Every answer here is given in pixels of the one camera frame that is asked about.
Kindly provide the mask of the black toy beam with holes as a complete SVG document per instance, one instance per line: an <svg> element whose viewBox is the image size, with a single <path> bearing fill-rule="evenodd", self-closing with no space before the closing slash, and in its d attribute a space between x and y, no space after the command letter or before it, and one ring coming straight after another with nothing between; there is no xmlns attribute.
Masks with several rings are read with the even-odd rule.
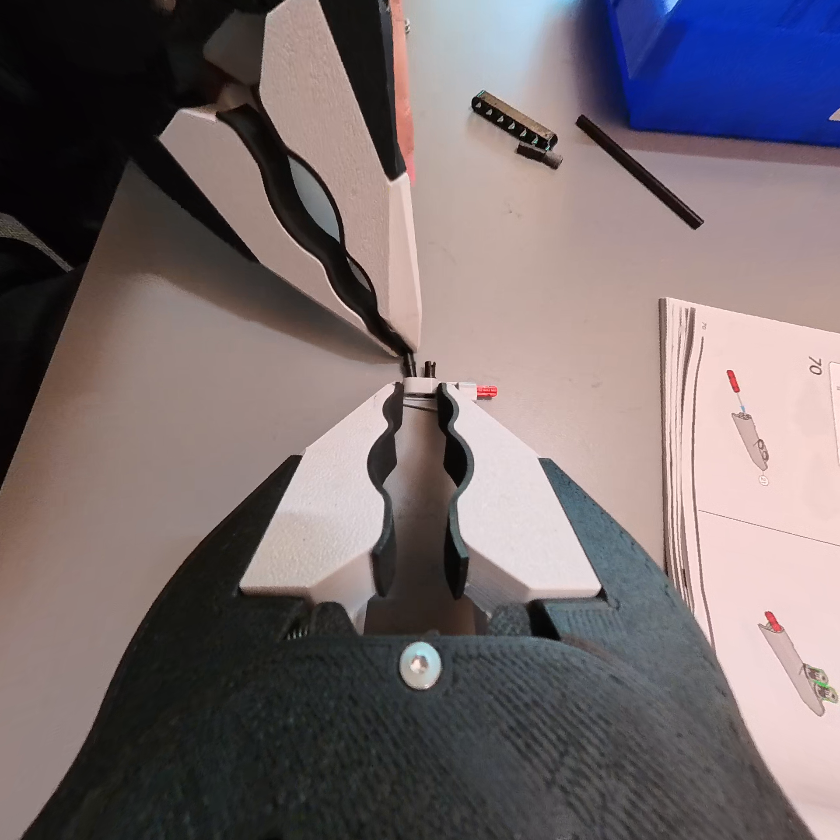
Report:
<svg viewBox="0 0 840 840"><path fill-rule="evenodd" d="M470 107L474 114L514 137L520 144L551 152L558 142L554 131L486 90L479 91L471 99Z"/></svg>

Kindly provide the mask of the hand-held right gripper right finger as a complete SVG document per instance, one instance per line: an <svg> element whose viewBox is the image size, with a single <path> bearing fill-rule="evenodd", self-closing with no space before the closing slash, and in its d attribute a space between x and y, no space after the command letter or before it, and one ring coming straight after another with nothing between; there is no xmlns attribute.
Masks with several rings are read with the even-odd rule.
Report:
<svg viewBox="0 0 840 840"><path fill-rule="evenodd" d="M501 606L590 599L602 583L543 459L456 385L436 390L445 436L444 571L457 601L470 604L474 634Z"/></svg>

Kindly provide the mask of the grey toy beam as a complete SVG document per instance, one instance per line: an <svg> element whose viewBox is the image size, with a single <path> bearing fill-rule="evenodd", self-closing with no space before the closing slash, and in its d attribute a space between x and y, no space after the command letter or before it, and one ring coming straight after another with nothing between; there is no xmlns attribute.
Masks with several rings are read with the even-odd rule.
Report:
<svg viewBox="0 0 840 840"><path fill-rule="evenodd" d="M483 391L471 381L440 381L434 377L409 376L403 380L403 406L426 412L450 410L453 394L460 392L465 400L476 403Z"/></svg>

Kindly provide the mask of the person's dark clothing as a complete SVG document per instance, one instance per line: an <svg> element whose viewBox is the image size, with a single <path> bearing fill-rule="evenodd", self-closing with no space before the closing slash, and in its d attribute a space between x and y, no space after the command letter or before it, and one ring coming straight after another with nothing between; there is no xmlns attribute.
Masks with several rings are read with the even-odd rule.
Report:
<svg viewBox="0 0 840 840"><path fill-rule="evenodd" d="M274 2L2 1L1 204L50 249L2 237L4 480L126 164L254 259L159 136L214 102L205 43Z"/></svg>

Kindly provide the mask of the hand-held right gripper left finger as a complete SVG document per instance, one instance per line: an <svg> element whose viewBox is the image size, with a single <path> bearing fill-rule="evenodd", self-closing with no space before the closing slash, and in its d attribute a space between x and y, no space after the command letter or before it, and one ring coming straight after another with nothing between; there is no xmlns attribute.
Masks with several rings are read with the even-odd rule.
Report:
<svg viewBox="0 0 840 840"><path fill-rule="evenodd" d="M339 603L364 631L370 600L395 578L385 481L402 422L403 385L394 382L305 449L239 583L243 593Z"/></svg>

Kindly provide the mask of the long black toy axle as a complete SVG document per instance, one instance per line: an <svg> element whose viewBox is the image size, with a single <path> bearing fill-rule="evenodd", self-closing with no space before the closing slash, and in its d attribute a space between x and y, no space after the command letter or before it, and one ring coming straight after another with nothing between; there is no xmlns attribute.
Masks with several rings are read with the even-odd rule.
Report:
<svg viewBox="0 0 840 840"><path fill-rule="evenodd" d="M575 121L575 125L625 172L630 174L635 181L646 188L691 229L698 230L704 224L705 220L698 213L586 115L581 114Z"/></svg>

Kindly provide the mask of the blue plastic parts bin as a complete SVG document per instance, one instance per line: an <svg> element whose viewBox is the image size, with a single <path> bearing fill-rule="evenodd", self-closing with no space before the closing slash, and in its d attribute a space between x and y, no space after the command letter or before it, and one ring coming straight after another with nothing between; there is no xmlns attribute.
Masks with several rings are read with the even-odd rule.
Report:
<svg viewBox="0 0 840 840"><path fill-rule="evenodd" d="M837 148L838 1L608 1L629 125Z"/></svg>

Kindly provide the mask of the white instruction booklet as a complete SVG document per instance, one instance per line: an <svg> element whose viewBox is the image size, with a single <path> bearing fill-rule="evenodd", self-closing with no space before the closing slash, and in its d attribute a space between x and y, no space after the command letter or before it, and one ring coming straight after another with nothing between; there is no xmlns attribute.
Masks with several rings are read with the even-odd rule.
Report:
<svg viewBox="0 0 840 840"><path fill-rule="evenodd" d="M838 334L659 317L668 576L780 787L838 838Z"/></svg>

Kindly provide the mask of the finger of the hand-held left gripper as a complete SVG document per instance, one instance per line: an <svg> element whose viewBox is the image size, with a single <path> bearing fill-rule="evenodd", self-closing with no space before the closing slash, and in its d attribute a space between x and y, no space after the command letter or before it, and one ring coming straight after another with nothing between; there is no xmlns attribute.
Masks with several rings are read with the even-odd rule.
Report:
<svg viewBox="0 0 840 840"><path fill-rule="evenodd" d="M257 262L405 355L407 174L383 172L357 105L328 106L324 137L316 104L230 81L161 141Z"/></svg>
<svg viewBox="0 0 840 840"><path fill-rule="evenodd" d="M332 198L379 315L417 351L422 299L410 180L385 173L320 2L282 2L268 13L259 95L285 145Z"/></svg>

